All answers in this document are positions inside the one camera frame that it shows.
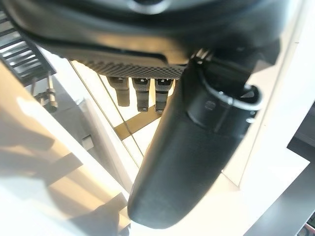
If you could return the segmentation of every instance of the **black device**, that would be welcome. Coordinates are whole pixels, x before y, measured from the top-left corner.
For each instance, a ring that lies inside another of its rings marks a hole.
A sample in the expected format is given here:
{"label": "black device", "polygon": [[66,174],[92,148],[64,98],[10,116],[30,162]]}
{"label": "black device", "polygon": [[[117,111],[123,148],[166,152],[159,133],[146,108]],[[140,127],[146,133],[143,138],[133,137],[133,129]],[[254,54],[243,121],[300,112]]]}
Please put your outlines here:
{"label": "black device", "polygon": [[139,110],[147,79],[157,80],[158,112],[179,80],[128,202],[131,220],[158,229],[197,204],[254,122],[262,98],[246,81],[276,62],[291,2],[2,0],[22,34],[108,76],[124,96],[132,77]]}

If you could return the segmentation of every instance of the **perforated black panel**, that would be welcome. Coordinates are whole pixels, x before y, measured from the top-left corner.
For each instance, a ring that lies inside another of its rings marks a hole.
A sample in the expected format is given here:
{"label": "perforated black panel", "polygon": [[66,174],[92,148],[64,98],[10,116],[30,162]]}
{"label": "perforated black panel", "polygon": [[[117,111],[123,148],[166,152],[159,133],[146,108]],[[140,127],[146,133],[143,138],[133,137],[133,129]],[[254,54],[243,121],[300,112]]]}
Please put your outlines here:
{"label": "perforated black panel", "polygon": [[98,74],[111,77],[132,77],[152,79],[179,79],[184,66],[150,67],[123,63],[104,63],[94,61],[79,61]]}

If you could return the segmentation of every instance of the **beige surface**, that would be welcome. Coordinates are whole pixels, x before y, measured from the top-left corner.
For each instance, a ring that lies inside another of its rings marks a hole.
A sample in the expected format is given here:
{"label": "beige surface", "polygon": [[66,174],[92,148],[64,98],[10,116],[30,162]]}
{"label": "beige surface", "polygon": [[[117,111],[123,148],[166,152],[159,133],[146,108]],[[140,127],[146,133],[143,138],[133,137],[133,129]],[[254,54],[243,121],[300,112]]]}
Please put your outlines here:
{"label": "beige surface", "polygon": [[[67,228],[73,227],[68,219],[90,213],[120,193],[128,198],[126,191],[31,97],[2,63],[0,73],[2,202],[12,202],[13,206],[25,209],[29,217],[40,213],[48,227],[56,228],[62,221]],[[1,208],[1,215],[11,213]],[[16,222],[7,217],[2,224],[21,226],[23,222],[17,223],[18,220],[27,222],[16,214]],[[128,219],[125,214],[121,219],[119,227],[123,228]],[[85,235],[80,226],[75,227],[76,235]],[[61,233],[64,229],[56,229],[60,233],[54,235],[66,235]],[[34,228],[36,234],[29,230],[23,235],[49,235],[45,230],[37,234],[41,227]]]}

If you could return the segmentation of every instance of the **vent grille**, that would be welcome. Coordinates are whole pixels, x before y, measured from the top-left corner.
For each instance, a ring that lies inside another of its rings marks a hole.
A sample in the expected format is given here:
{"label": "vent grille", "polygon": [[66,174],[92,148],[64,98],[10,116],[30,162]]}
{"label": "vent grille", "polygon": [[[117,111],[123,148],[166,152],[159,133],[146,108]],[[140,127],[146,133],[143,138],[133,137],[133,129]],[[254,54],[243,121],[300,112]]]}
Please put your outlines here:
{"label": "vent grille", "polygon": [[183,73],[184,66],[150,67],[123,63],[104,63],[94,61],[82,61],[96,73],[111,77],[132,77],[132,78],[152,78],[152,79],[179,79]]}
{"label": "vent grille", "polygon": [[55,70],[33,43],[24,39],[0,10],[0,58],[24,85],[47,78]]}

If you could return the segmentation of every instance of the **black grip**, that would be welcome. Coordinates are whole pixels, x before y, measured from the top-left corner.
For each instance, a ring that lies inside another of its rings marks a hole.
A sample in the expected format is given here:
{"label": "black grip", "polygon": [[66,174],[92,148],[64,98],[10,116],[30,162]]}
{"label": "black grip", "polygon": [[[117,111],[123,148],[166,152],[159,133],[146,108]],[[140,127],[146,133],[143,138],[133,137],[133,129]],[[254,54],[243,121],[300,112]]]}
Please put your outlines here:
{"label": "black grip", "polygon": [[257,88],[247,88],[251,99],[228,97],[205,85],[196,67],[190,64],[177,84],[129,198],[131,220],[150,228],[170,227],[193,209],[259,109]]}

